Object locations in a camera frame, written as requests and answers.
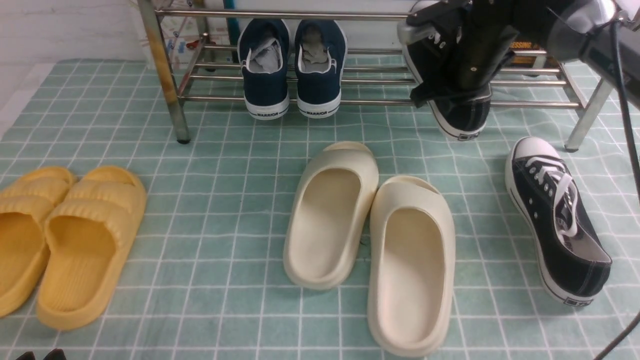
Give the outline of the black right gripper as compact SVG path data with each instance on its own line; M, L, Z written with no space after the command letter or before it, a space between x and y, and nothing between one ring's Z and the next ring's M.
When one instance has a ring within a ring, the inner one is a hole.
M490 0L430 1L411 10L397 36L416 81L414 106L490 102L490 82L514 58L518 31L508 23L510 14Z

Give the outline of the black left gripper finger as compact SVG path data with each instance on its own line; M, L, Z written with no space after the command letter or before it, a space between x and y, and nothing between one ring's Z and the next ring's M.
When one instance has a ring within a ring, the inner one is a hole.
M64 351L61 348L55 348L55 349L51 350L43 358L43 360L66 360L66 359L67 359L66 354L64 353Z
M26 351L25 353L18 356L18 358L16 358L15 360L35 360L35 354L32 351Z

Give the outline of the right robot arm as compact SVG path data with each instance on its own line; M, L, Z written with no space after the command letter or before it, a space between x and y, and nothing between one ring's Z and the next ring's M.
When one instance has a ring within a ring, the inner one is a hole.
M489 84L519 34L559 62L580 60L639 105L639 34L622 25L612 0L446 0L409 14L400 43L440 34L445 54L418 75L410 98L462 105L490 98Z

